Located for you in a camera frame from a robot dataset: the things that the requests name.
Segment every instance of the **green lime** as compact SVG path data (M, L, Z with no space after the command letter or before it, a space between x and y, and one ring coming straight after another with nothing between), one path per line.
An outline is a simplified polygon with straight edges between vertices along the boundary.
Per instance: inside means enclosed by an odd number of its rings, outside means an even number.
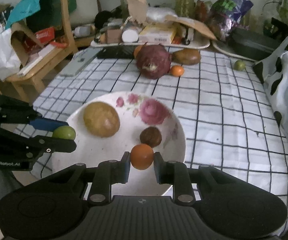
M237 60L234 64L234 70L243 71L246 69L246 64L241 59Z
M76 137L76 132L72 127L68 125L60 126L54 130L52 137L74 140Z

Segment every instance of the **checkered tablecloth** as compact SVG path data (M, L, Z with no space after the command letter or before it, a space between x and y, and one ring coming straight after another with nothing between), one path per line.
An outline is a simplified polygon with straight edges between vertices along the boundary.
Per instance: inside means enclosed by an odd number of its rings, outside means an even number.
M58 75L33 106L44 117L66 121L84 103L106 93L133 91L153 96L180 119L188 167L213 165L279 196L288 207L288 142L251 63L239 72L232 70L236 59L203 50L201 55L200 64L184 66L183 76L166 75L158 80L141 76L135 60L94 59L74 78ZM47 134L29 125L19 126L16 133L26 137ZM50 175L50 160L45 153L32 174L38 178Z

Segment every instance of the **barcode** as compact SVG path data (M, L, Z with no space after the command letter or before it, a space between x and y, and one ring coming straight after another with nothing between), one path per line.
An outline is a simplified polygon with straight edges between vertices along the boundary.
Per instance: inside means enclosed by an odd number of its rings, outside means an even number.
M154 41L165 41L166 42L167 39L166 38L155 38Z

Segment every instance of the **pink rose print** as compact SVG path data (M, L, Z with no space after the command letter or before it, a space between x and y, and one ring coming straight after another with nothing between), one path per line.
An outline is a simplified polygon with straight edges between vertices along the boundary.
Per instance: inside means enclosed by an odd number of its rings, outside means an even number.
M135 108L132 113L133 117L136 117L138 113L139 113L139 110Z
M140 105L140 117L148 125L162 124L169 116L167 108L155 99L145 99Z
M130 104L136 104L139 100L139 96L135 94L129 94L127 101Z
M122 107L124 105L124 99L122 97L119 97L117 100L116 100L116 106L117 107Z

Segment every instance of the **orange fruit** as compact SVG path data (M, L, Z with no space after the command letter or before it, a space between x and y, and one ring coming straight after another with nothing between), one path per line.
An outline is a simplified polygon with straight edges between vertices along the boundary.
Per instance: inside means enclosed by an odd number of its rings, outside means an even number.
M146 170L153 163L154 151L147 144L137 144L131 150L131 163L137 170Z
M137 54L140 52L141 48L143 47L143 45L138 45L135 49L134 49L134 58L137 57Z
M181 75L184 74L184 72L185 72L184 68L180 65L172 66L172 68L170 69L170 73L174 77L180 77Z

